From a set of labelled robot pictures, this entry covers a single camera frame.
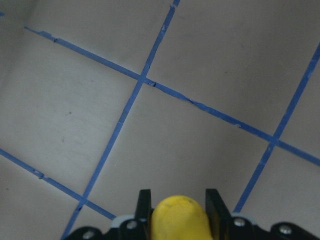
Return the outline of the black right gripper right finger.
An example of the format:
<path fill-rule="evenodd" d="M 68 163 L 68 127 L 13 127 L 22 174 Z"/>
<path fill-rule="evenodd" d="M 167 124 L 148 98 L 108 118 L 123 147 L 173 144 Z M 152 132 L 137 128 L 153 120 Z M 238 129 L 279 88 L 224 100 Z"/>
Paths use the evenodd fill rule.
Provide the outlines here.
<path fill-rule="evenodd" d="M 228 240 L 228 223 L 231 214 L 217 189 L 205 190 L 205 212 L 214 240 Z"/>

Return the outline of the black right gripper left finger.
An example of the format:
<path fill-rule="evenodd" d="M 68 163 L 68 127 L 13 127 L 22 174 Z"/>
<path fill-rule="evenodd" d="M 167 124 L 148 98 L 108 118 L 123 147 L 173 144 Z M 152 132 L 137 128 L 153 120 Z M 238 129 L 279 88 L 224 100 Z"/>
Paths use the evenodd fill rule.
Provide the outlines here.
<path fill-rule="evenodd" d="M 151 216 L 152 216 L 152 198 L 150 189 L 142 189 L 139 191 L 134 220 L 137 223 L 138 240 L 151 239 Z"/>

